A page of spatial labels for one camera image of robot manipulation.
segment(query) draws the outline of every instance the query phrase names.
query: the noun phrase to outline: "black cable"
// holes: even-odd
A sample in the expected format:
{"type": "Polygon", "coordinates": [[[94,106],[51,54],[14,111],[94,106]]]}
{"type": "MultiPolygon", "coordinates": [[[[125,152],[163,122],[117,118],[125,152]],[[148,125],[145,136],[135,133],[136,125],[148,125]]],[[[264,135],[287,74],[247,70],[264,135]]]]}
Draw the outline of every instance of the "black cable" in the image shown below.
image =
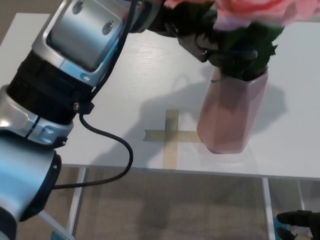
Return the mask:
{"type": "MultiPolygon", "coordinates": [[[[136,6],[137,6],[137,0],[132,0],[131,2],[131,6],[130,6],[130,10],[129,10],[129,14],[128,14],[128,19],[127,19],[127,23],[125,24],[122,36],[120,37],[117,45],[116,45],[116,51],[110,61],[110,67],[108,68],[106,74],[104,75],[104,77],[102,78],[102,80],[99,82],[99,84],[97,85],[97,87],[92,91],[91,96],[89,98],[89,101],[91,102],[93,100],[93,98],[97,95],[97,93],[101,90],[101,88],[104,86],[104,84],[107,82],[108,78],[110,77],[118,59],[119,56],[122,52],[122,49],[125,45],[125,42],[127,40],[127,36],[130,32],[131,26],[132,26],[132,22],[134,20],[134,16],[135,16],[135,11],[136,11],[136,6]]],[[[114,182],[116,180],[119,180],[120,178],[122,178],[123,176],[125,176],[133,163],[134,160],[134,151],[131,148],[130,144],[125,141],[124,139],[122,139],[121,137],[118,137],[116,135],[113,135],[111,133],[99,130],[97,128],[94,128],[93,126],[91,126],[89,123],[87,123],[84,119],[84,115],[80,114],[79,115],[79,119],[80,122],[82,123],[82,125],[88,129],[89,131],[95,133],[95,134],[99,134],[102,136],[105,136],[107,138],[116,140],[117,142],[123,144],[126,149],[129,151],[129,162],[126,166],[126,168],[124,169],[123,172],[121,172],[120,174],[114,176],[114,177],[110,177],[108,179],[102,179],[102,180],[97,180],[97,181],[90,181],[90,182],[82,182],[82,183],[72,183],[72,184],[62,184],[62,185],[55,185],[53,187],[54,190],[57,189],[74,189],[74,188],[84,188],[84,187],[90,187],[90,186],[96,186],[96,185],[102,185],[102,184],[108,184],[111,182],[114,182]]]]}
{"type": "Polygon", "coordinates": [[[111,182],[119,180],[120,178],[125,176],[129,172],[129,170],[130,170],[130,168],[132,166],[132,163],[134,161],[134,151],[133,151],[133,149],[131,148],[131,146],[130,146],[130,144],[128,142],[126,142],[121,137],[118,137],[118,136],[113,135],[111,133],[108,133],[108,132],[99,130],[97,128],[94,128],[93,126],[91,126],[89,123],[86,122],[86,120],[84,119],[83,115],[79,115],[79,118],[80,118],[80,122],[82,123],[82,125],[86,129],[88,129],[89,131],[92,131],[92,132],[94,132],[96,134],[99,134],[99,135],[105,136],[107,138],[116,140],[117,142],[123,144],[126,147],[126,149],[128,149],[128,151],[129,151],[129,162],[128,162],[128,164],[127,164],[127,166],[126,166],[126,168],[124,169],[123,172],[121,172],[120,174],[118,174],[116,176],[113,176],[111,178],[103,179],[103,180],[97,180],[97,181],[83,182],[83,183],[56,185],[56,186],[53,187],[54,190],[55,189],[82,188],[82,187],[90,187],[90,186],[96,186],[96,185],[111,183],[111,182]]]}

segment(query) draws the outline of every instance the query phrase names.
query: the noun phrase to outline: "pink rose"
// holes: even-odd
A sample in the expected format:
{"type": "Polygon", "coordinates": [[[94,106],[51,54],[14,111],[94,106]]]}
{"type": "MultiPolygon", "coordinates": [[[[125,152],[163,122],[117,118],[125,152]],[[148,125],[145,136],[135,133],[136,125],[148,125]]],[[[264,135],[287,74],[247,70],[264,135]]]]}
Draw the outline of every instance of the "pink rose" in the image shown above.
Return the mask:
{"type": "Polygon", "coordinates": [[[320,14],[320,0],[216,0],[214,29],[230,31],[251,22],[284,27],[320,14]]]}
{"type": "Polygon", "coordinates": [[[174,9],[177,5],[187,2],[187,3],[195,3],[202,4],[205,2],[214,2],[215,0],[166,0],[164,5],[168,8],[174,9]]]}

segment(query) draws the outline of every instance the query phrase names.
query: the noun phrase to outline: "floor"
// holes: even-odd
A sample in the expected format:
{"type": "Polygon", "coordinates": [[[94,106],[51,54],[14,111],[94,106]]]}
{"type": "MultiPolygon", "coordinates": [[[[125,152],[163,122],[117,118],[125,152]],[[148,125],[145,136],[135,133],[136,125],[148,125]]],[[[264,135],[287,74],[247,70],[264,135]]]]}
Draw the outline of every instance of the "floor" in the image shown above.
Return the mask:
{"type": "MultiPolygon", "coordinates": [[[[1,0],[0,43],[16,13],[51,13],[60,0],[1,0]]],[[[78,170],[64,167],[59,183],[73,183],[78,170]]],[[[113,176],[90,169],[87,180],[113,176]]],[[[77,240],[265,240],[258,178],[131,171],[112,184],[84,190],[77,240]]],[[[73,190],[52,192],[45,210],[67,224],[73,190]]],[[[39,217],[19,225],[18,240],[49,240],[39,217]]]]}

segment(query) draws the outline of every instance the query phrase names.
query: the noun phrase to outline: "white table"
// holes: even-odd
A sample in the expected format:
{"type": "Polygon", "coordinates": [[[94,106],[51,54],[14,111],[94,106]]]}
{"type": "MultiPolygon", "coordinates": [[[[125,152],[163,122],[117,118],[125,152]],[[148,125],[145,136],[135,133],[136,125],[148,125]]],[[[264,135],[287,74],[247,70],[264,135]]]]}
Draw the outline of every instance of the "white table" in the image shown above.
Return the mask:
{"type": "MultiPolygon", "coordinates": [[[[47,19],[17,14],[0,46],[0,84],[8,84],[47,19]]],[[[191,174],[261,177],[269,239],[275,239],[268,178],[320,179],[320,24],[299,22],[277,40],[269,80],[256,124],[241,154],[210,153],[202,143],[179,142],[173,169],[164,164],[164,143],[144,141],[146,130],[164,130],[167,110],[178,110],[178,130],[195,131],[213,67],[198,62],[176,39],[152,32],[128,37],[107,84],[86,120],[127,140],[134,169],[191,174]]],[[[125,167],[127,150],[93,134],[75,119],[65,147],[67,166],[125,167]]],[[[73,229],[81,189],[75,191],[68,230],[73,229]]]]}

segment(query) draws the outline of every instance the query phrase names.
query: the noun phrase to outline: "tape cross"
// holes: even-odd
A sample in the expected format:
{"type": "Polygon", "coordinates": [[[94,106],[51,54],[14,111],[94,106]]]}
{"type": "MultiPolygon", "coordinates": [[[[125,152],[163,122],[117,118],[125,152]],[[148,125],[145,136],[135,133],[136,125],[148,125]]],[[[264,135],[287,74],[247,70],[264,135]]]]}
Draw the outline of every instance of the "tape cross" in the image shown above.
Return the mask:
{"type": "Polygon", "coordinates": [[[146,142],[162,142],[164,169],[177,169],[178,143],[202,143],[196,131],[179,131],[179,110],[167,110],[164,130],[145,130],[146,142]]]}

